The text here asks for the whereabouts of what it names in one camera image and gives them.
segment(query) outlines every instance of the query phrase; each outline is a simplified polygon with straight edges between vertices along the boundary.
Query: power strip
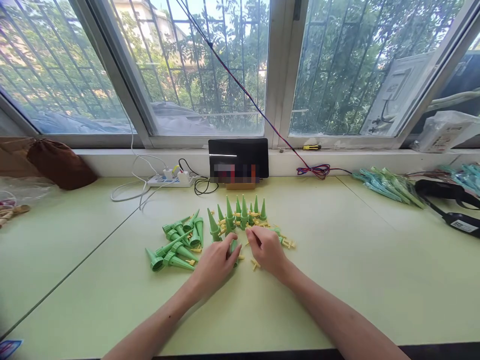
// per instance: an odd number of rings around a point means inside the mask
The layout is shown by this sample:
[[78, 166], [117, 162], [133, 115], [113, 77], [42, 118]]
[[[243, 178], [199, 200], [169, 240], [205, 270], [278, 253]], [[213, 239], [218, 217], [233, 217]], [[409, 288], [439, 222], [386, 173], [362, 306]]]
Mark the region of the power strip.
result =
[[188, 182], [180, 182], [177, 176], [173, 177], [172, 180], [168, 180], [165, 175], [155, 175], [148, 180], [147, 184], [151, 188], [190, 188], [194, 184], [194, 181], [194, 178], [190, 178]]

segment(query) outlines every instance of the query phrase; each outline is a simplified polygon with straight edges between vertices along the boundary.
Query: brown pouch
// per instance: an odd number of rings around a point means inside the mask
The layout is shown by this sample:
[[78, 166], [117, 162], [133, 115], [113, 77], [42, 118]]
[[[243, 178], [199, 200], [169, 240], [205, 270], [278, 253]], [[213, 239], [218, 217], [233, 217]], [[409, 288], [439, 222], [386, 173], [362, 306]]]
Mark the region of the brown pouch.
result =
[[65, 190], [82, 188], [98, 179], [81, 157], [58, 141], [35, 141], [26, 158], [44, 177]]

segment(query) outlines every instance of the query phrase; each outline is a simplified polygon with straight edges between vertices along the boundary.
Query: human hand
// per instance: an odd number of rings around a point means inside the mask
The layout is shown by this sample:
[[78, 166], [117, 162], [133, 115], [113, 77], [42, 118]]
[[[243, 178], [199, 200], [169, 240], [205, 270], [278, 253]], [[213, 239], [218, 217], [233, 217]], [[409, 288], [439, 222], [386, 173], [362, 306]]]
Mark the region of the human hand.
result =
[[286, 274], [290, 261], [285, 256], [279, 236], [260, 226], [246, 228], [245, 232], [251, 253], [260, 266], [278, 279]]
[[187, 281], [192, 286], [196, 301], [217, 291], [234, 268], [242, 248], [242, 245], [239, 244], [229, 256], [230, 244], [234, 239], [238, 239], [238, 236], [231, 232], [225, 240], [216, 241], [204, 250], [200, 261]]

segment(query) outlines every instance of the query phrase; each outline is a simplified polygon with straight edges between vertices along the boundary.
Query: windowsill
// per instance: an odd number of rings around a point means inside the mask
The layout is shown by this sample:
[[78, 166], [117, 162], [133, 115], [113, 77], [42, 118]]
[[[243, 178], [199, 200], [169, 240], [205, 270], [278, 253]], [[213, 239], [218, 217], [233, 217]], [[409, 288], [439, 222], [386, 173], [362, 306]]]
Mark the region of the windowsill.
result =
[[[180, 158], [188, 161], [189, 165], [199, 174], [210, 173], [210, 164], [207, 149], [135, 149], [137, 155], [151, 155], [161, 158], [169, 168], [178, 164]], [[135, 155], [130, 149], [76, 149], [74, 152], [81, 156], [90, 167], [101, 177], [131, 177], [132, 164]], [[397, 174], [433, 170], [438, 165], [458, 167], [464, 163], [480, 162], [480, 149], [453, 149], [446, 153], [421, 153], [411, 149], [398, 150], [298, 150], [298, 154], [309, 164], [330, 164], [335, 168], [342, 168], [356, 172], [361, 168], [388, 168]], [[160, 161], [147, 157], [152, 166], [158, 171], [163, 170]], [[291, 150], [268, 151], [270, 176], [296, 176], [297, 168], [305, 166]], [[138, 176], [152, 175], [152, 169], [146, 161], [137, 161], [134, 172]], [[331, 175], [344, 175], [341, 171], [332, 171]]]

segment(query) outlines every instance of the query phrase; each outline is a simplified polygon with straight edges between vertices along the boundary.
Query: table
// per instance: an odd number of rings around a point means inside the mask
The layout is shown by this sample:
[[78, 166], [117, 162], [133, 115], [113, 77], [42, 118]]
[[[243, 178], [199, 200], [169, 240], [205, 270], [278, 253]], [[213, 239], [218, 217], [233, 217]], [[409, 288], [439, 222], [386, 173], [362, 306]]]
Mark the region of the table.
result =
[[[404, 231], [398, 223], [396, 228], [383, 206], [401, 204], [370, 200], [378, 195], [362, 193], [361, 186], [352, 184], [336, 177], [323, 182], [312, 177], [270, 178], [256, 190], [245, 191], [245, 197], [265, 197], [270, 223], [297, 242], [296, 250], [285, 250], [287, 256], [396, 344], [478, 341], [478, 279], [459, 276], [459, 268], [467, 269], [459, 256], [478, 256], [480, 246], [455, 230], [436, 230], [438, 224], [429, 213], [413, 208], [400, 211], [413, 212], [418, 225]], [[144, 248], [166, 244], [161, 226], [198, 208], [204, 218], [207, 207], [217, 212], [217, 203], [225, 212], [225, 194], [224, 188], [204, 196], [195, 196], [191, 188], [160, 189], [143, 212], [137, 210], [121, 224], [14, 329], [8, 338], [25, 342], [13, 359], [103, 356], [190, 275], [177, 268], [151, 272]], [[240, 193], [228, 194], [234, 200]], [[432, 255], [433, 240], [423, 238], [427, 232], [419, 230], [420, 222], [440, 238], [438, 254], [452, 250], [452, 237], [469, 245], [454, 250], [454, 261], [443, 261]], [[205, 225], [207, 246], [210, 234]], [[239, 240], [246, 243], [243, 231]], [[252, 272], [249, 247], [242, 254], [244, 263], [208, 302], [185, 317], [162, 355], [331, 348], [287, 289], [264, 271]]]
[[[135, 211], [138, 199], [110, 200], [112, 190], [128, 181], [101, 178], [55, 192], [0, 230], [0, 337]], [[121, 196], [140, 189], [133, 186]]]

